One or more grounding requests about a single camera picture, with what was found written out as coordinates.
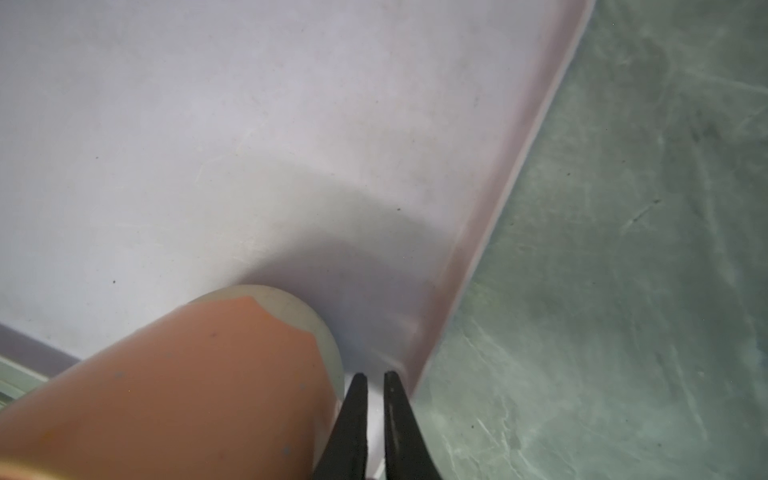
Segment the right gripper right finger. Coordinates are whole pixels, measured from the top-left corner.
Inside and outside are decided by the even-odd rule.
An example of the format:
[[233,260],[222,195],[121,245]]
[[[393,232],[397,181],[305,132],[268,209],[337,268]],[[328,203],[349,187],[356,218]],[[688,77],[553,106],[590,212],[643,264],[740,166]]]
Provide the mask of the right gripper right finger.
[[384,375],[385,471],[388,480],[441,480],[396,371]]

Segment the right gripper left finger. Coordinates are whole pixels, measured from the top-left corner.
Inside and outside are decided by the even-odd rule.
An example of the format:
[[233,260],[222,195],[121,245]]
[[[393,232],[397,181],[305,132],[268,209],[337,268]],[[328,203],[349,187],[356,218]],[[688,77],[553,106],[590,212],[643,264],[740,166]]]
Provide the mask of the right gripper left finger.
[[368,459],[368,382],[353,376],[312,480],[365,480]]

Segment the orange mug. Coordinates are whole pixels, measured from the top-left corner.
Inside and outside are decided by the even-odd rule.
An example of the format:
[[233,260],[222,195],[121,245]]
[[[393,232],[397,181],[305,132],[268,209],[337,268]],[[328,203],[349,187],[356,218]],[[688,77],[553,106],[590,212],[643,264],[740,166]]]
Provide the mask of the orange mug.
[[328,326],[283,290],[208,293],[1,412],[5,479],[307,479],[344,393]]

